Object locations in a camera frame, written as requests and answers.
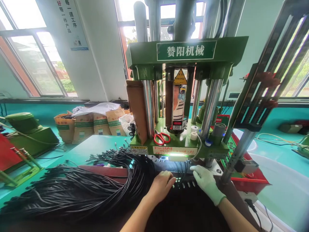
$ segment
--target paper bag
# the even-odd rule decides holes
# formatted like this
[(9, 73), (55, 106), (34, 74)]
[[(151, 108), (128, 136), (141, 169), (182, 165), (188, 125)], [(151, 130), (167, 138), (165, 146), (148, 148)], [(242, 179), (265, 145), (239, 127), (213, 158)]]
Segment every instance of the paper bag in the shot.
[(94, 134), (92, 113), (76, 116), (73, 144), (79, 144)]
[(111, 135), (107, 117), (103, 114), (93, 113), (93, 129), (95, 135)]
[(119, 118), (124, 116), (124, 114), (125, 114), (124, 109), (117, 109), (106, 112), (109, 129), (112, 135), (126, 136), (126, 133), (122, 128), (121, 122), (119, 121)]
[(62, 118), (63, 116), (70, 114), (72, 113), (70, 111), (67, 111), (66, 114), (58, 114), (56, 117), (54, 117), (54, 120), (57, 124), (59, 136), (64, 143), (72, 143), (73, 141), (75, 119)]

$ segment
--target tree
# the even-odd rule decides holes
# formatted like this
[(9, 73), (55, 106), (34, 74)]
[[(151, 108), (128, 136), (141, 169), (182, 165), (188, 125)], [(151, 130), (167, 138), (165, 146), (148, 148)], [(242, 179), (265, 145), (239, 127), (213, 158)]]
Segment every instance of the tree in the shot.
[(137, 42), (137, 34), (136, 34), (136, 29), (133, 28), (132, 32), (135, 34), (135, 36), (130, 39), (129, 37), (126, 37), (126, 44), (130, 44), (130, 43), (136, 43)]

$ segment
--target warning label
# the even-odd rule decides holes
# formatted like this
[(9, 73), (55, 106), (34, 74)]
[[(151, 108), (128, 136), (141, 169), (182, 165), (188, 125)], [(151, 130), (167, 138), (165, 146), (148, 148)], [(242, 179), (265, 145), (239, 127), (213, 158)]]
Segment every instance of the warning label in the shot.
[(148, 148), (145, 146), (130, 146), (131, 152), (137, 155), (148, 155)]
[(182, 85), (182, 84), (187, 84), (187, 80), (186, 80), (186, 77), (184, 76), (184, 73), (183, 73), (183, 70), (180, 69), (174, 82), (173, 82), (174, 85)]

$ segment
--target gloved hand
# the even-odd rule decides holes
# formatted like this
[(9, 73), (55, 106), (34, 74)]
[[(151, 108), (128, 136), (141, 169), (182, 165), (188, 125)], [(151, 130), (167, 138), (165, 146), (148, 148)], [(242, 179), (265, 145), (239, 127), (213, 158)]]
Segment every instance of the gloved hand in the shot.
[(209, 196), (214, 205), (220, 204), (221, 200), (226, 196), (218, 189), (212, 173), (200, 165), (191, 166), (190, 170), (193, 171), (199, 187)]

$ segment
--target pipe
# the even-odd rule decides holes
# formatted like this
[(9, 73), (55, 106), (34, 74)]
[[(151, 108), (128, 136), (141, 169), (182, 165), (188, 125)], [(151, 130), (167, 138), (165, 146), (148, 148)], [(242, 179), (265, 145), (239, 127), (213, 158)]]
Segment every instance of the pipe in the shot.
[[(150, 30), (150, 41), (161, 41), (161, 6), (157, 0), (148, 1), (149, 10), (149, 30)], [(159, 122), (159, 101), (158, 101), (158, 82), (157, 80), (162, 79), (159, 70), (154, 70), (156, 78), (154, 80), (154, 121)]]
[(174, 40), (187, 41), (190, 37), (196, 0), (176, 0)]
[(195, 80), (191, 123), (196, 123), (199, 102), (201, 98), (201, 90), (202, 90), (202, 80)]
[(163, 95), (163, 91), (162, 91), (163, 82), (164, 82), (164, 80), (161, 80), (160, 95), (161, 95), (162, 118), (165, 118), (165, 104), (164, 104), (164, 95)]
[(246, 0), (230, 0), (229, 13), (223, 37), (235, 37)]
[(223, 84), (223, 79), (214, 79), (211, 81), (209, 95), (207, 97), (206, 109), (204, 113), (203, 123), (201, 127), (201, 137), (207, 139), (212, 122), (213, 115), (217, 107), (217, 101), (220, 94), (220, 89)]
[(154, 80), (154, 121), (159, 122), (158, 81)]
[(144, 100), (145, 100), (145, 108), (146, 108), (146, 117), (147, 117), (147, 134), (148, 138), (152, 139), (155, 133), (154, 126), (154, 115), (152, 108), (152, 94), (151, 94), (151, 81), (142, 80), (143, 89), (144, 89)]
[(215, 36), (215, 29), (217, 17), (219, 14), (220, 0), (208, 0), (205, 4), (203, 32), (202, 38), (213, 38)]
[(239, 140), (239, 143), (237, 147), (235, 148), (233, 155), (231, 156), (227, 164), (227, 167), (224, 170), (220, 178), (222, 184), (227, 184), (230, 181), (232, 173), (234, 171), (235, 164), (237, 163), (239, 159), (241, 159), (244, 156), (252, 140), (254, 139), (255, 134), (256, 132), (252, 132), (252, 131), (249, 131), (248, 129), (245, 129), (244, 134)]
[[(134, 3), (134, 18), (136, 35), (138, 42), (147, 42), (147, 23), (146, 23), (146, 7), (144, 3), (138, 1)], [(151, 80), (142, 80), (144, 89), (144, 101), (147, 118), (147, 134), (148, 138), (152, 139), (155, 133), (154, 115), (152, 106), (152, 90)]]
[(146, 7), (144, 3), (138, 1), (134, 3), (133, 8), (134, 8), (134, 19), (135, 19), (137, 41), (148, 42)]

